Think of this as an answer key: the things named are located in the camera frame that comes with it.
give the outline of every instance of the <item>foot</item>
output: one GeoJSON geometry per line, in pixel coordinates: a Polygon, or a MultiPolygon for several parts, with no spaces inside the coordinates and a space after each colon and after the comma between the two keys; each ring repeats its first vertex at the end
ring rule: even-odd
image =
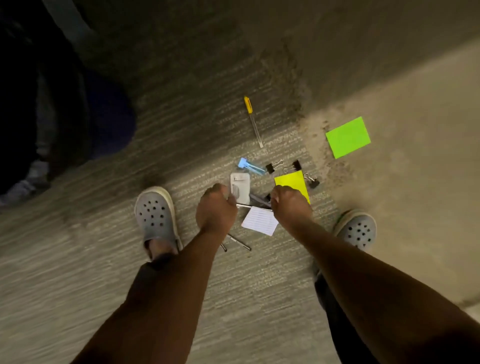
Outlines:
{"type": "Polygon", "coordinates": [[[164,188],[151,187],[140,193],[135,203],[135,217],[144,234],[144,248],[150,259],[155,260],[165,253],[178,254],[182,250],[173,201],[164,188]]]}
{"type": "MultiPolygon", "coordinates": [[[[377,237],[377,223],[375,219],[361,210],[344,212],[336,223],[333,234],[343,241],[360,250],[367,250],[377,237]]],[[[318,278],[320,270],[316,263],[313,264],[315,277],[318,278]]]]}

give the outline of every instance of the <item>green sticky note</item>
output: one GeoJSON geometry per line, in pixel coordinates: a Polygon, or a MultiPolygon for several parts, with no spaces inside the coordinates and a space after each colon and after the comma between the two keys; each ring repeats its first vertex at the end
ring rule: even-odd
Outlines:
{"type": "Polygon", "coordinates": [[[325,134],[335,159],[370,144],[367,128],[360,116],[325,134]]]}

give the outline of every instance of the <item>dark pants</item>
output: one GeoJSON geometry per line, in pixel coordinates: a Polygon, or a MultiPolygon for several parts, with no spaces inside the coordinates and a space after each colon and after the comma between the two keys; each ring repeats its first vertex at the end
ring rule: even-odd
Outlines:
{"type": "MultiPolygon", "coordinates": [[[[137,276],[133,280],[128,295],[135,294],[150,286],[155,280],[156,273],[167,264],[174,254],[165,254],[153,262],[146,263],[140,267],[137,276]]],[[[315,282],[318,301],[327,313],[330,332],[332,333],[333,343],[335,344],[338,357],[343,364],[369,364],[378,363],[370,350],[360,339],[355,328],[348,320],[345,312],[336,301],[332,291],[322,275],[315,282]]]]}

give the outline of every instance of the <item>person's left hand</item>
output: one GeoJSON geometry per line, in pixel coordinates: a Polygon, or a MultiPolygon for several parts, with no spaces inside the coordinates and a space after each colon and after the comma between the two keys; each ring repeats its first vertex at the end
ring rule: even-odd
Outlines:
{"type": "Polygon", "coordinates": [[[227,235],[237,217],[237,201],[228,187],[216,183],[207,189],[197,207],[196,220],[201,231],[227,235]]]}

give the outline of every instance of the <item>sticky note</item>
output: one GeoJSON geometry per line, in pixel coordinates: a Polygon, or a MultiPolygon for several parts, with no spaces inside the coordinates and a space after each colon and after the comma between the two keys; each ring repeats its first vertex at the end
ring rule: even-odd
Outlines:
{"type": "Polygon", "coordinates": [[[310,203],[310,198],[308,197],[307,185],[303,178],[303,172],[298,170],[293,173],[284,174],[283,176],[275,177],[275,184],[280,186],[290,186],[294,190],[299,190],[302,195],[305,196],[308,203],[310,203]]]}
{"type": "Polygon", "coordinates": [[[370,144],[370,137],[362,117],[349,121],[325,135],[335,159],[370,144]]]}
{"type": "Polygon", "coordinates": [[[278,221],[273,216],[272,210],[252,206],[241,225],[243,228],[272,236],[278,225],[278,221]]]}

